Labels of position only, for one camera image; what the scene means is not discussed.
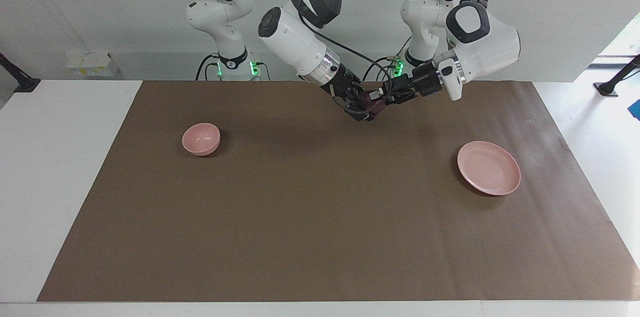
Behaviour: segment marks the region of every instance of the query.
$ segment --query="blue object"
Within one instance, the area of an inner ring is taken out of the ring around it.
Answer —
[[[640,100],[629,107],[629,112],[640,121]]]

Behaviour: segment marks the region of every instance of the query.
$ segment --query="pink plate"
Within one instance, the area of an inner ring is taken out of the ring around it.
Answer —
[[[192,155],[211,155],[220,145],[220,130],[211,123],[200,123],[189,128],[182,136],[182,146]]]
[[[518,189],[522,180],[514,156],[490,142],[465,144],[457,154],[457,166],[467,182],[492,196],[511,194]]]

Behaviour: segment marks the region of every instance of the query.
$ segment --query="black stand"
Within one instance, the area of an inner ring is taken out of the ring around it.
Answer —
[[[622,70],[619,71],[609,82],[594,83],[593,86],[602,96],[617,98],[618,94],[614,90],[616,85],[624,80],[624,78],[633,72],[633,70],[637,69],[638,66],[640,66],[640,54],[636,55],[636,57],[633,58],[629,64],[624,66],[624,68],[622,68]]]
[[[14,90],[16,93],[28,93],[36,89],[41,80],[38,78],[32,78],[25,73],[20,67],[11,63],[2,53],[0,53],[0,66],[18,81],[18,88]]]

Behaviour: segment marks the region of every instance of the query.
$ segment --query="brown mat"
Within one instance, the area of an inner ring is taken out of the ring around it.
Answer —
[[[211,158],[183,151],[222,129]],[[469,187],[487,140],[517,192]],[[638,299],[638,269],[531,83],[356,123],[303,82],[144,82],[39,301]]]

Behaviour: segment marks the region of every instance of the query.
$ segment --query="white table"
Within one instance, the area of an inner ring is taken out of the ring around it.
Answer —
[[[536,87],[638,263],[640,121],[626,109],[640,78],[620,84],[620,98],[590,85],[614,73]],[[34,303],[140,85],[45,80],[0,109],[0,316],[640,316],[624,301]]]

